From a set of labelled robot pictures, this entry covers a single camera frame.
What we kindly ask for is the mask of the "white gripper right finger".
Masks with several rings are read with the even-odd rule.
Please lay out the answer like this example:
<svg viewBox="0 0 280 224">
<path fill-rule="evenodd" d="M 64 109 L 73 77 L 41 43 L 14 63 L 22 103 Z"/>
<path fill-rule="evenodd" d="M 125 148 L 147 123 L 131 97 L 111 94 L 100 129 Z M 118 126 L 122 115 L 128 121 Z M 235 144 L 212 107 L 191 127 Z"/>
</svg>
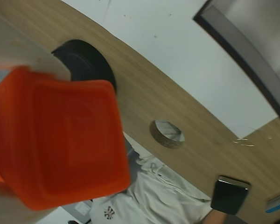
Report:
<svg viewBox="0 0 280 224">
<path fill-rule="evenodd" d="M 0 70 L 28 66 L 31 70 L 70 80 L 70 71 L 49 51 L 0 16 Z"/>
</svg>

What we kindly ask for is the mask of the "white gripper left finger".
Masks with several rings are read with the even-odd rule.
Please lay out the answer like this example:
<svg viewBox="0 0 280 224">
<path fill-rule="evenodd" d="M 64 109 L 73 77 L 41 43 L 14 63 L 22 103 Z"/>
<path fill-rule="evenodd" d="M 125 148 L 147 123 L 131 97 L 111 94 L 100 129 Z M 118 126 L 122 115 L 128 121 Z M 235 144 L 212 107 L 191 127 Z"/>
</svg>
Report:
<svg viewBox="0 0 280 224">
<path fill-rule="evenodd" d="M 0 182 L 0 224 L 35 224 L 55 210 L 29 209 L 5 183 Z"/>
</svg>

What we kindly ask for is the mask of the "person's hand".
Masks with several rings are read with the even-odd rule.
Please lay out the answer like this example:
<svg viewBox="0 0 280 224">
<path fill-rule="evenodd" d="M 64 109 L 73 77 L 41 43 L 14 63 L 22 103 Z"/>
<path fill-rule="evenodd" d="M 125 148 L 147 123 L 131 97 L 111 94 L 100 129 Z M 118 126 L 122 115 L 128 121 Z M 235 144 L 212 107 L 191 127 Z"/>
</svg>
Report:
<svg viewBox="0 0 280 224">
<path fill-rule="evenodd" d="M 228 214 L 218 211 L 212 210 L 203 220 L 202 224 L 224 224 Z"/>
</svg>

